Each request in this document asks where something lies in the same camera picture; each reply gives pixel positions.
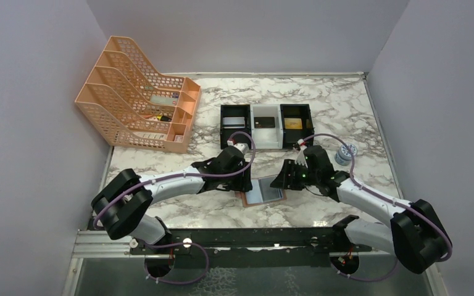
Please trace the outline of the tan leather card holder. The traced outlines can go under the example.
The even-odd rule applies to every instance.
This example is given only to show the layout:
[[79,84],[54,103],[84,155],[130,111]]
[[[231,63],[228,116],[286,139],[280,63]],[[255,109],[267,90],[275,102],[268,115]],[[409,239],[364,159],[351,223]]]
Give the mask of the tan leather card holder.
[[252,207],[286,200],[286,192],[270,186],[275,176],[252,178],[252,189],[248,192],[235,192],[235,197],[241,199],[244,207]]

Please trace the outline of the black card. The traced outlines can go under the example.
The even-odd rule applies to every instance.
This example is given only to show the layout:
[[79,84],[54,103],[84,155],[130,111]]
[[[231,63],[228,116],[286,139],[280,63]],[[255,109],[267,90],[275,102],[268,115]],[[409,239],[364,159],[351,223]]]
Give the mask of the black card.
[[275,117],[254,117],[254,128],[276,128]]

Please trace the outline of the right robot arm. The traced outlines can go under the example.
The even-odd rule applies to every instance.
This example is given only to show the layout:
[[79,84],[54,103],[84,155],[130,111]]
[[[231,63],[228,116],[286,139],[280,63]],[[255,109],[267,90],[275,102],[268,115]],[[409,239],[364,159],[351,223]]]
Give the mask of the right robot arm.
[[394,255],[415,274],[452,253],[449,236],[430,203],[398,199],[361,184],[352,174],[335,170],[320,146],[301,148],[296,159],[286,159],[270,185],[291,191],[314,186],[321,195],[376,219],[372,223],[350,215],[333,225],[331,242],[340,251],[369,246]]

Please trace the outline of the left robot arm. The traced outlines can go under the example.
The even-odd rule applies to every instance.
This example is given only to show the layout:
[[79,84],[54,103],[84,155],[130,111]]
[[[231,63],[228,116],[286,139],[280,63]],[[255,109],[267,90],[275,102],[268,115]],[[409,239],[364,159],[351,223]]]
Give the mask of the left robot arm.
[[216,157],[173,173],[140,176],[125,169],[91,201],[94,223],[101,223],[112,240],[131,236],[154,253],[162,253],[171,242],[171,233],[159,217],[147,216],[147,209],[181,195],[250,191],[251,163],[244,159],[248,148],[247,144],[233,144]]

